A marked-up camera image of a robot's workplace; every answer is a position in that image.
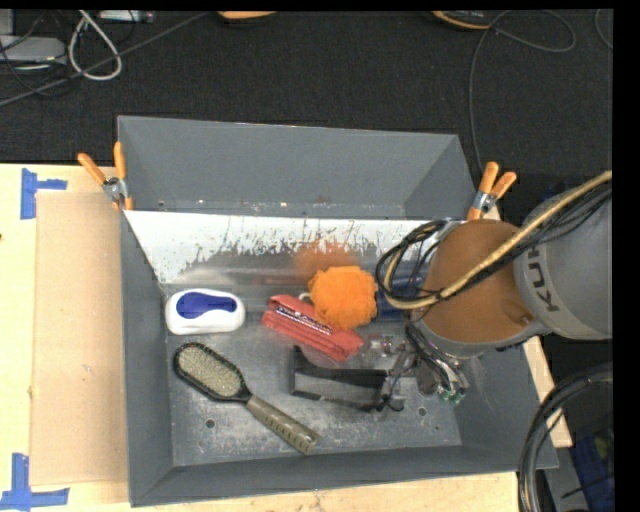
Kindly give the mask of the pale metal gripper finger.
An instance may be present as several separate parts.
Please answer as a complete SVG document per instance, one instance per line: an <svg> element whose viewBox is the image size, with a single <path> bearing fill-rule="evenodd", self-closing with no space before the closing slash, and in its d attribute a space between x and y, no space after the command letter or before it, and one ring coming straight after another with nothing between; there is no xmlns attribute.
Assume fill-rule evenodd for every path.
<svg viewBox="0 0 640 512"><path fill-rule="evenodd" d="M375 406L377 412L390 410L392 412L401 412L405 408L406 398L396 391L393 387L384 388L379 397L379 401Z"/></svg>
<svg viewBox="0 0 640 512"><path fill-rule="evenodd" d="M372 335L368 343L368 353L372 356L396 356L406 350L404 339L391 334Z"/></svg>

